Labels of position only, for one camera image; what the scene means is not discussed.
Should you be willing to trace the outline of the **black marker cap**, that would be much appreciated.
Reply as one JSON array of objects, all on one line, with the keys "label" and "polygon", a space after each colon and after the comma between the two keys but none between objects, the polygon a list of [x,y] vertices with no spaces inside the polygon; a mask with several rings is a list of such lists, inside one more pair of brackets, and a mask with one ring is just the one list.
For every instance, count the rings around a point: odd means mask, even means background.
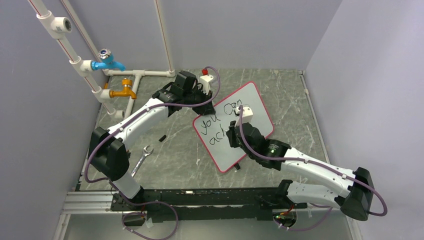
[{"label": "black marker cap", "polygon": [[164,134],[158,141],[159,142],[163,142],[166,138],[167,138],[167,135]]}]

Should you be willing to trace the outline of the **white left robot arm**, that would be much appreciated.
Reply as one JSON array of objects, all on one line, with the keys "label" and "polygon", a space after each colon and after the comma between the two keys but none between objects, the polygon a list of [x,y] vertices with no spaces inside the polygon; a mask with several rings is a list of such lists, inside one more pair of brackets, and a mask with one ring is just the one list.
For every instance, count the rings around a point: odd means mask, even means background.
[{"label": "white left robot arm", "polygon": [[182,108],[191,108],[200,116],[214,115],[212,101],[218,93],[211,89],[213,82],[220,83],[220,77],[209,74],[207,69],[200,77],[180,71],[174,81],[156,91],[128,118],[92,132],[86,167],[92,166],[104,174],[104,179],[124,195],[123,202],[129,209],[139,209],[145,202],[144,189],[129,171],[129,148],[142,134]]}]

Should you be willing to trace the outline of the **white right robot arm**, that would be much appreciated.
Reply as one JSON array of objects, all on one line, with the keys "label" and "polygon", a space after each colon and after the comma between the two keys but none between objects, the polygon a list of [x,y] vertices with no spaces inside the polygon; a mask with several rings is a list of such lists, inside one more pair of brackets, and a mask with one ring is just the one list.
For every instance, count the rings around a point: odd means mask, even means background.
[{"label": "white right robot arm", "polygon": [[250,123],[239,126],[236,121],[231,121],[226,136],[230,147],[242,149],[264,168],[289,170],[317,181],[318,184],[313,185],[283,179],[275,193],[280,207],[318,204],[337,208],[355,220],[368,220],[374,184],[367,169],[358,167],[352,170],[327,164],[285,142],[266,139]]}]

